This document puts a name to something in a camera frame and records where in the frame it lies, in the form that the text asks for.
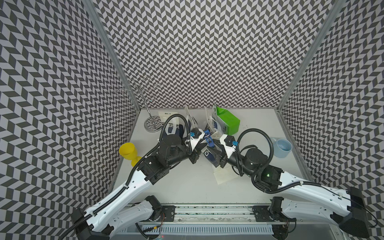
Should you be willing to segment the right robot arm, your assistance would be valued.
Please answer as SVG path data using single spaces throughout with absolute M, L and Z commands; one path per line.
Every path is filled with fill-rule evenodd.
M 246 154 L 242 155 L 238 142 L 233 139 L 215 141 L 214 147 L 208 147 L 221 167 L 232 166 L 239 175 L 250 177 L 257 190 L 273 195 L 267 209 L 268 220 L 316 220 L 336 225 L 354 237 L 370 237 L 369 211 L 360 189 L 331 188 L 299 178 L 272 166 L 272 155 L 265 155 L 255 145 L 244 149 Z

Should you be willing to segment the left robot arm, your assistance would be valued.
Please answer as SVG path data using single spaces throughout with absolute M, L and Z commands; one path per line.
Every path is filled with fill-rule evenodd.
M 155 196 L 148 196 L 130 208 L 126 206 L 178 163 L 187 159 L 195 163 L 206 145 L 204 133 L 189 133 L 184 139 L 178 135 L 161 136 L 155 147 L 133 167 L 125 183 L 86 210 L 76 209 L 71 215 L 72 226 L 59 238 L 63 240 L 75 232 L 79 240 L 109 240 L 141 221 L 156 221 L 163 206 Z

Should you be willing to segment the blue black stapler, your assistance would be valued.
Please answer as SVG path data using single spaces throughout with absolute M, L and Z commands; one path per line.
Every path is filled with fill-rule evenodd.
M 215 143 L 214 143 L 213 138 L 211 136 L 210 130 L 204 130 L 204 133 L 205 133 L 204 139 L 207 142 L 207 146 L 210 147 L 210 148 L 214 148 L 215 147 Z

